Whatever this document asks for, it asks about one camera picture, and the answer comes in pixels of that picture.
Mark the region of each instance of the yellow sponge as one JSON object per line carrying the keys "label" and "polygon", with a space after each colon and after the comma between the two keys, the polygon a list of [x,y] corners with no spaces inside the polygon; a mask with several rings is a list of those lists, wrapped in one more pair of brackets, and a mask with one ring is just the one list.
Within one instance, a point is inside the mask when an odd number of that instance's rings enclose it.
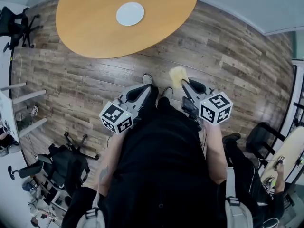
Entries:
{"label": "yellow sponge", "polygon": [[182,79],[189,82],[186,69],[181,66],[174,67],[169,72],[170,78],[172,80],[173,88],[178,89],[181,88]]}

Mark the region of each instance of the white plate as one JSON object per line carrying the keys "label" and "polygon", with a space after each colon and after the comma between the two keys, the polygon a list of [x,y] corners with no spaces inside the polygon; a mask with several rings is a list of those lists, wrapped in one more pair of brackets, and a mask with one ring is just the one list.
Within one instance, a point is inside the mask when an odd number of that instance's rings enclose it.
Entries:
{"label": "white plate", "polygon": [[142,20],[143,6],[137,2],[128,2],[122,5],[116,13],[118,23],[125,26],[135,25]]}

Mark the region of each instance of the person's hand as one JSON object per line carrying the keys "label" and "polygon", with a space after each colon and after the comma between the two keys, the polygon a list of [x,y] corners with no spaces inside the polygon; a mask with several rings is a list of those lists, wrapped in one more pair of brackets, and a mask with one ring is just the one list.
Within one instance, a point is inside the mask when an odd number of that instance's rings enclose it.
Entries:
{"label": "person's hand", "polygon": [[281,163],[278,163],[278,165],[276,166],[276,172],[278,174],[283,175],[284,174],[284,165]]}

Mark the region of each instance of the wooden floor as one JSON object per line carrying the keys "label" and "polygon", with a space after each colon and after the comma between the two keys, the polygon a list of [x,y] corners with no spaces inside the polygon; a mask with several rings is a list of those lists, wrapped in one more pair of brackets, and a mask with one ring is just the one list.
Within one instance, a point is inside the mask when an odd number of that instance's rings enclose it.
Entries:
{"label": "wooden floor", "polygon": [[[19,47],[14,53],[12,83],[28,83],[19,95],[47,91],[31,104],[39,105],[38,117],[46,116],[48,122],[21,139],[29,163],[35,161],[33,155],[47,153],[51,143],[65,144],[65,131],[78,141],[88,134],[85,152],[103,155],[111,135],[98,117],[103,106],[126,87],[141,83],[144,73],[153,76],[162,92],[171,84],[168,71],[178,65],[230,97],[233,112],[221,128],[223,135],[241,133],[241,148],[257,123],[280,126],[294,77],[289,34],[264,37],[237,18],[198,2],[187,21],[161,43],[122,58],[90,59],[60,41],[57,3],[49,1],[27,11],[30,17],[39,13],[37,24],[44,27],[33,36],[34,49]],[[181,90],[174,92],[176,108],[181,108],[182,96]],[[89,164],[92,176],[98,163]]]}

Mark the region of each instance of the wooden table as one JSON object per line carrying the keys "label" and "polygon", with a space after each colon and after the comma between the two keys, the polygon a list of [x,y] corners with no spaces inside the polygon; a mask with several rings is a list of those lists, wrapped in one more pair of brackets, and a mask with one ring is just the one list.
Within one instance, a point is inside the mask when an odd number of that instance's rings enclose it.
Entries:
{"label": "wooden table", "polygon": [[[288,137],[284,140],[282,147],[275,152],[272,160],[278,160],[280,156],[285,157],[284,163],[284,180],[288,177],[289,173],[293,170],[297,159],[300,157],[304,149],[304,127],[298,127],[291,132]],[[262,175],[262,183],[268,177],[274,177],[273,183],[277,179],[277,172],[274,170],[276,161],[270,161],[265,167]]]}
{"label": "wooden table", "polygon": [[36,92],[30,93],[27,95],[20,96],[15,99],[10,99],[3,93],[3,91],[5,91],[5,90],[18,88],[18,87],[22,87],[22,86],[26,86],[26,83],[11,85],[9,87],[0,89],[0,113],[1,113],[1,117],[2,117],[2,123],[3,124],[5,122],[7,123],[7,125],[10,127],[10,135],[17,142],[20,142],[19,138],[28,134],[30,131],[34,130],[35,128],[39,127],[40,125],[42,125],[43,123],[45,123],[47,121],[46,118],[43,118],[43,119],[33,123],[29,127],[21,130],[20,132],[18,131],[15,115],[17,113],[21,112],[22,110],[24,110],[24,108],[21,108],[14,112],[13,105],[46,93],[45,90],[40,90],[40,91],[36,91]]}
{"label": "wooden table", "polygon": [[[197,0],[60,0],[56,27],[60,39],[85,57],[113,58],[129,55],[165,39],[191,14]],[[123,26],[117,10],[138,2],[144,17],[136,25]]]}

